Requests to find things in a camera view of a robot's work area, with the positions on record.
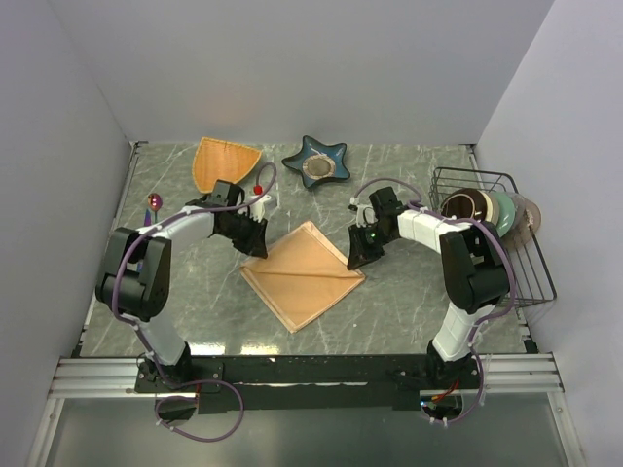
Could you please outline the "peach satin napkin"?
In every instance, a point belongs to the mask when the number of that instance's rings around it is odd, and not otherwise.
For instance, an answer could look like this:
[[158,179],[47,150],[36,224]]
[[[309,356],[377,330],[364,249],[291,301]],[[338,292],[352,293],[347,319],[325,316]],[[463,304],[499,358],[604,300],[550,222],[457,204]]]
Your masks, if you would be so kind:
[[292,334],[306,327],[365,280],[311,221],[274,243],[266,259],[240,266],[242,277]]

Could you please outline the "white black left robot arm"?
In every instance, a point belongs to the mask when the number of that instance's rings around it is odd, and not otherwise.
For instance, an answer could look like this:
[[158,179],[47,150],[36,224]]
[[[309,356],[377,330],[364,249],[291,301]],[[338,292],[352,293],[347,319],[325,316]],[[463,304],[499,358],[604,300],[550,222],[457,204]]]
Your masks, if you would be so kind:
[[172,391],[189,386],[194,370],[189,345],[165,313],[172,256],[220,235],[237,251],[266,259],[266,212],[274,199],[260,187],[256,191],[247,198],[241,186],[219,180],[177,213],[138,230],[117,228],[108,241],[95,297],[132,328],[145,348],[148,371]]

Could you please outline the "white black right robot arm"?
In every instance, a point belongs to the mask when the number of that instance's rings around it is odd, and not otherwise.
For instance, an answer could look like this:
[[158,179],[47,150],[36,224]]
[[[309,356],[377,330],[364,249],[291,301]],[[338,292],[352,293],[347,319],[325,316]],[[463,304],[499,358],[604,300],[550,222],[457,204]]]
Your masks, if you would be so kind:
[[401,203],[390,187],[361,202],[350,198],[355,223],[348,227],[347,268],[359,269],[379,260],[384,247],[411,240],[440,255],[449,298],[441,328],[429,342],[422,376],[440,388],[470,371],[476,333],[505,314],[495,308],[504,297],[516,297],[508,255],[495,227],[470,218],[444,217],[424,206]]

